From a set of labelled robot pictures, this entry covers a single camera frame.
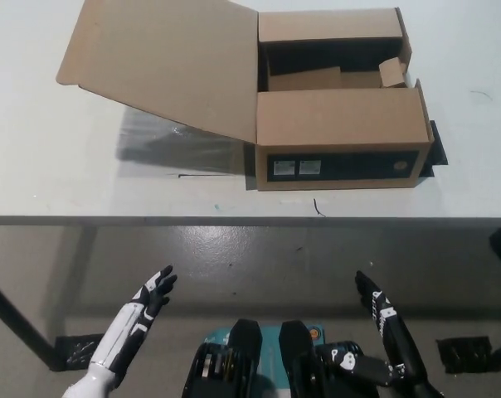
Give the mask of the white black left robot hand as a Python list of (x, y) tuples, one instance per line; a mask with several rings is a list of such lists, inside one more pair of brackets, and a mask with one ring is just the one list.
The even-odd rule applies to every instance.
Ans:
[(177, 278), (169, 265), (142, 285), (110, 324), (85, 375), (66, 389), (64, 397), (108, 397), (120, 386), (154, 319), (168, 304)]

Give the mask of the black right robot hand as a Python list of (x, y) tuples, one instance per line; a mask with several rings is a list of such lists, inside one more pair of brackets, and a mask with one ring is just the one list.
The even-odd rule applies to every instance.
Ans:
[(405, 322), (386, 294), (363, 272), (355, 275), (362, 306), (372, 315), (386, 360), (361, 355), (331, 344), (322, 345), (323, 362), (333, 370), (376, 386), (426, 385), (428, 376), (420, 352)]

